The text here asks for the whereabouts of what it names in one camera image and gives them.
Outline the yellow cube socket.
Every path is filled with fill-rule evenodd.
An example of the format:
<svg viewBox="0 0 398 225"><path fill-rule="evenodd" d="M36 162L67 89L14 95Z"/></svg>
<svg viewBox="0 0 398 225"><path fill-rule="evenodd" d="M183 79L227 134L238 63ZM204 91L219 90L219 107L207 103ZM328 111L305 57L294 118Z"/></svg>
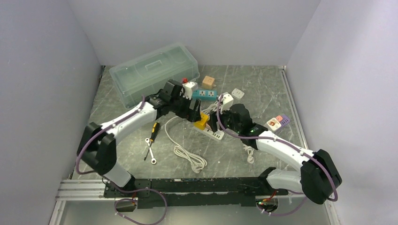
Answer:
<svg viewBox="0 0 398 225"><path fill-rule="evenodd" d="M199 130L204 130L207 126L209 116L203 112L200 113L200 120L193 123L194 127Z"/></svg>

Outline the teal power strip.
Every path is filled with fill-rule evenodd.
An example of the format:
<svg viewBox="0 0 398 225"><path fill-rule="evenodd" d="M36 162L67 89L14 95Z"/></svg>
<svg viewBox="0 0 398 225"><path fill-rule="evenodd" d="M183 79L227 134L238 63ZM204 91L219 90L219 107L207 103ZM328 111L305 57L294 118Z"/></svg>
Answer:
<svg viewBox="0 0 398 225"><path fill-rule="evenodd" d="M192 93L192 99L200 99L201 101L216 101L217 91L215 90L195 90Z"/></svg>

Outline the white plug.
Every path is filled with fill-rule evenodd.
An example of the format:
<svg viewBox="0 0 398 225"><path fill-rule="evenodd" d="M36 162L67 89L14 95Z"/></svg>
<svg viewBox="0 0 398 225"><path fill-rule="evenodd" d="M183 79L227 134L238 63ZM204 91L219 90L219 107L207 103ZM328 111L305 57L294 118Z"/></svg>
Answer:
<svg viewBox="0 0 398 225"><path fill-rule="evenodd" d="M245 95L245 93L244 93L242 90L235 88L235 89L231 92L231 95L232 95L234 98L236 98L236 99L242 99L243 96Z"/></svg>

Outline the beige cube plug adapter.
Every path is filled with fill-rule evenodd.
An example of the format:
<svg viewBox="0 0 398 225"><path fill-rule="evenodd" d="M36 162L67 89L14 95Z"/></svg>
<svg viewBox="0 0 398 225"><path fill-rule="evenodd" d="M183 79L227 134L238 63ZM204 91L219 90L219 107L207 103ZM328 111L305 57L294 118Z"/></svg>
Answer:
<svg viewBox="0 0 398 225"><path fill-rule="evenodd" d="M215 79L210 76L205 76L202 80L202 88L206 90L211 90L214 87Z"/></svg>

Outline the white power strip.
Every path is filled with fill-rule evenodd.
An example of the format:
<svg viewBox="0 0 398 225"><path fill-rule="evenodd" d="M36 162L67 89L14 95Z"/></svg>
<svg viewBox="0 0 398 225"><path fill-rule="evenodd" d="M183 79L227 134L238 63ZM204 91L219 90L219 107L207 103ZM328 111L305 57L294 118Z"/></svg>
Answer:
<svg viewBox="0 0 398 225"><path fill-rule="evenodd" d="M209 138L212 138L212 139L214 139L216 141L221 141L222 138L225 135L225 133L223 131L220 131L220 130L218 130L216 132L213 132L211 129L208 129L208 128L205 128L205 129L201 130L201 129L197 128L197 127L194 127L194 129L197 130L198 132L200 132L201 134L203 134L203 135L205 135L205 136L207 136Z"/></svg>

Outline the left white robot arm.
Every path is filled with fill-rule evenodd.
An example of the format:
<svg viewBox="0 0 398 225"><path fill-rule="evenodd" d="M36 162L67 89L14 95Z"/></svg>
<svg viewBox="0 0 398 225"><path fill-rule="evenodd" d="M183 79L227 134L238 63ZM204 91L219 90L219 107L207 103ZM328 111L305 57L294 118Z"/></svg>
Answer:
<svg viewBox="0 0 398 225"><path fill-rule="evenodd" d="M192 100L186 93L187 89L182 83L168 80L157 93L143 96L137 106L116 119L100 125L89 123L77 150L76 173L85 174L79 168L83 161L91 168L87 174L97 173L122 191L135 190L135 177L117 162L117 145L145 124L171 112L189 122L200 121L201 100Z"/></svg>

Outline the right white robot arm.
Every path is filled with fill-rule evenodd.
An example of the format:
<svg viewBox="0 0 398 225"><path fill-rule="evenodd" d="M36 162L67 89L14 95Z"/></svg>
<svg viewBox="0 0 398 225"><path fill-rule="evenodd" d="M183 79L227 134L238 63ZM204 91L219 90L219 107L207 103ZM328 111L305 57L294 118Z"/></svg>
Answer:
<svg viewBox="0 0 398 225"><path fill-rule="evenodd" d="M209 117L208 124L213 131L223 130L243 144L271 154L294 169L266 172L266 184L273 189L301 192L316 204L338 200L337 188L342 184L342 178L327 151L308 150L280 138L267 127L253 122L243 104L235 104L226 111L218 106Z"/></svg>

